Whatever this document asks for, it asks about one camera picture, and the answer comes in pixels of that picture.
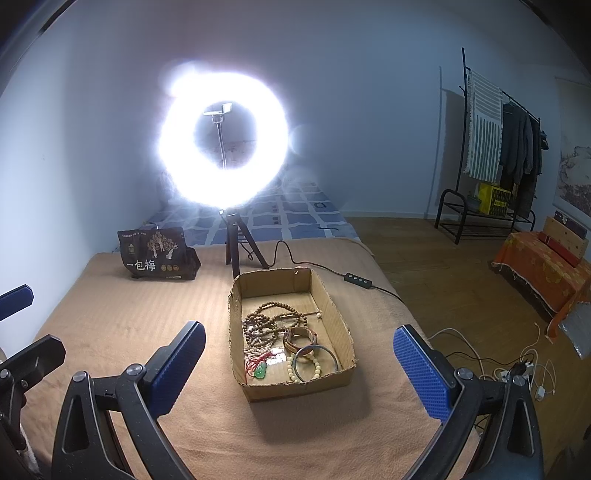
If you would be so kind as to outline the beige bed blanket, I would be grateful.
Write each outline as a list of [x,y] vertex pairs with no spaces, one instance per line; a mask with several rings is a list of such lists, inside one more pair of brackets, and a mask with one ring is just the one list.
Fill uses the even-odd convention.
[[263,244],[280,266],[318,263],[353,336],[358,365],[348,386],[252,403],[228,348],[231,269],[221,247],[201,249],[189,282],[130,278],[115,254],[98,254],[42,327],[60,338],[64,364],[27,396],[22,414],[33,450],[48,460],[72,375],[117,375],[147,360],[190,320],[206,346],[161,426],[198,479],[399,479],[438,429],[393,352],[394,331],[413,315],[362,244],[344,239]]

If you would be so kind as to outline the open cardboard box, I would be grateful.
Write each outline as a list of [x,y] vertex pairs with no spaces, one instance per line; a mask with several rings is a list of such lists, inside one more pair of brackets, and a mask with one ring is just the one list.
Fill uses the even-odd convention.
[[[353,336],[342,313],[308,268],[259,270],[235,278],[228,297],[229,355],[235,380],[250,402],[318,393],[348,385],[356,370]],[[341,371],[325,360],[321,379],[291,378],[298,348],[320,344],[335,353]],[[300,371],[311,378],[311,365]]]

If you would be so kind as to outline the yellow crate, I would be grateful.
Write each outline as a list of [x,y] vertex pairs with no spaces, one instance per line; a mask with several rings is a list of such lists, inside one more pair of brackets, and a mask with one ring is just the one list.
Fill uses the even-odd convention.
[[512,193],[493,184],[480,182],[477,198],[480,200],[479,212],[495,217],[505,216],[512,200]]

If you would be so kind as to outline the wall landscape poster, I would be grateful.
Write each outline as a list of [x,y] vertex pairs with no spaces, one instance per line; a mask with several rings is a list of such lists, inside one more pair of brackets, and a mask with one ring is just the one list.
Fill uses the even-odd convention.
[[556,80],[559,96],[560,158],[555,204],[590,229],[590,87]]

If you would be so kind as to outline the orange covered box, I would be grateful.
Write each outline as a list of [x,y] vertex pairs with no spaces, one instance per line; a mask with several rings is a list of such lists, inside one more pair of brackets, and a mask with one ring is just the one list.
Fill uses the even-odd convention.
[[559,325],[575,306],[590,301],[590,263],[572,266],[539,238],[540,232],[511,233],[491,262],[508,268],[534,292],[551,315],[545,336],[554,342]]

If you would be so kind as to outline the black printed snack bag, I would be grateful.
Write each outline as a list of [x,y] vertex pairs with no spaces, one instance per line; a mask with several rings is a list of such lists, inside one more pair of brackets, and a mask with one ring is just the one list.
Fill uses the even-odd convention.
[[133,278],[194,280],[201,262],[181,227],[117,232],[123,266]]

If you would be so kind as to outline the black clothes rack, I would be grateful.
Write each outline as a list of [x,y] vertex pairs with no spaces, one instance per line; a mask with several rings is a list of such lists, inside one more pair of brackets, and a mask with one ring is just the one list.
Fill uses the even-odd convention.
[[504,238],[531,209],[542,169],[540,119],[474,69],[464,66],[463,138],[456,184],[441,193],[435,227],[464,237]]

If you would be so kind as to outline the striped hanging towel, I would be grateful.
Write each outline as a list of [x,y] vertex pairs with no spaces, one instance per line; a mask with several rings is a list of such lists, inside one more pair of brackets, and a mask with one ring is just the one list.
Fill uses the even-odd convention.
[[503,136],[503,94],[480,73],[467,74],[467,154],[464,173],[488,183],[497,181]]

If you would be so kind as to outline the black tripod stand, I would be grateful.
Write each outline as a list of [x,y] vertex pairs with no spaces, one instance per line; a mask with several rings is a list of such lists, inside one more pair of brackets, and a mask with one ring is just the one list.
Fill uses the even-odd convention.
[[228,209],[220,210],[219,214],[226,226],[226,258],[225,264],[231,265],[232,278],[235,279],[240,274],[239,249],[242,245],[242,239],[249,245],[250,251],[259,260],[259,265],[263,269],[270,269],[270,264],[266,262],[263,253],[260,251],[256,240],[252,237],[245,221],[240,216],[238,210]]

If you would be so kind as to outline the dark hanging clothes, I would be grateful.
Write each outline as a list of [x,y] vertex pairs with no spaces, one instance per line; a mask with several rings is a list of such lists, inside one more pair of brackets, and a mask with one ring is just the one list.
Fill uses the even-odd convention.
[[500,187],[512,194],[511,207],[528,218],[542,173],[543,131],[540,122],[514,102],[503,106]]

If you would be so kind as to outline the dark blue bangle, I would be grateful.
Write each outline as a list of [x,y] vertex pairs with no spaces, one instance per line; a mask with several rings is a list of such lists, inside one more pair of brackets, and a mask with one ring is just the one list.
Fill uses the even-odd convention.
[[[293,381],[306,383],[311,380],[321,379],[325,374],[325,364],[327,364],[325,360],[321,359],[322,355],[328,356],[329,359],[332,360],[332,366],[334,366],[332,370],[334,370],[334,372],[341,371],[341,364],[339,364],[337,356],[335,356],[335,353],[332,352],[330,348],[320,344],[310,344],[298,348],[297,352],[291,356],[290,368]],[[311,371],[311,378],[309,379],[304,378],[300,371],[300,368],[304,363],[311,365],[311,367],[308,368],[308,371]]]

